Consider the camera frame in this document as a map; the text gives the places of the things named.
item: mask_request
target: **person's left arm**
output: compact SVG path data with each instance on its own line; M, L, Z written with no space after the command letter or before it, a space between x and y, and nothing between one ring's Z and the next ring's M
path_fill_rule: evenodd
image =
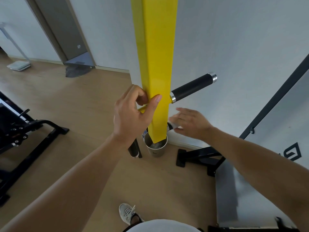
M132 85L115 104L114 131L39 198L13 218L1 232L82 231L105 184L126 149L149 126L161 99L156 95L142 114L135 103L148 102L146 93Z

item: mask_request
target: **person's left hand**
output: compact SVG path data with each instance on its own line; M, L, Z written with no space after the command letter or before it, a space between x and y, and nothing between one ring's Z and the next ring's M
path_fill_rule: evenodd
M113 137L129 148L138 135L141 135L152 121L162 95L154 96L148 103L146 92L137 85L131 85L115 103ZM136 109L147 104L144 113Z

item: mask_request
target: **person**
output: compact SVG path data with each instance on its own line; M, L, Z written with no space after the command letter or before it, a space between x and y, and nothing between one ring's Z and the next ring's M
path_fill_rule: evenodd
M114 131L96 150L81 160L40 197L21 211L1 232L82 231L104 186L125 149L152 121L162 96L148 101L146 92L130 86L115 103ZM136 109L148 104L144 113ZM198 111L177 108L170 121L181 126L175 132L202 140L220 152L262 195L273 202L300 231L309 230L309 171L275 152L229 135L213 127ZM134 208L122 204L123 221L138 231L199 231L192 226L170 221L143 222Z

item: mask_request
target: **white shirt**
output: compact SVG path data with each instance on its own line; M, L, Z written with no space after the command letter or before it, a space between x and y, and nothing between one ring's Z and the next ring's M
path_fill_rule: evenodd
M128 232L200 232L193 226L172 220L152 220L137 224Z

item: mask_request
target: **metal bucket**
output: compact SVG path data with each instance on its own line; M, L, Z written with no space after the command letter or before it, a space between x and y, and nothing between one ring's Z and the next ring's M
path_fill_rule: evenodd
M151 137L149 136L149 133L147 132L144 137L144 143L146 144L149 153L153 157L160 157L164 154L166 144L168 143L168 137L166 136L166 139L158 143L153 143Z

